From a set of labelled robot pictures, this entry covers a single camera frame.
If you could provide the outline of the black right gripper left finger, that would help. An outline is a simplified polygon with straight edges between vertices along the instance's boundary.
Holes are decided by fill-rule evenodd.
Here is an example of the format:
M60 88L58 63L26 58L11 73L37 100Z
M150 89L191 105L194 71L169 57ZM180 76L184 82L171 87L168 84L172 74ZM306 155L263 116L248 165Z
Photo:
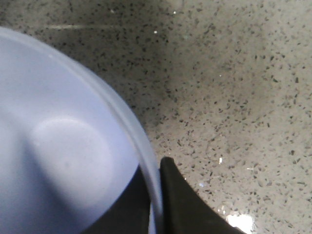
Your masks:
M146 234L149 229L150 198L143 174L137 168L120 197L84 234Z

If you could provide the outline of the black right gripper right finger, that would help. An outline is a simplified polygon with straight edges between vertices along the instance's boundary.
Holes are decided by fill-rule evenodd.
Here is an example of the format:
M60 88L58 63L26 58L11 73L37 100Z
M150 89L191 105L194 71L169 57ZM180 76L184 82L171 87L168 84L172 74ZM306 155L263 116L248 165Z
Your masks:
M166 234L243 233L228 224L197 195L172 158L162 158L160 175Z

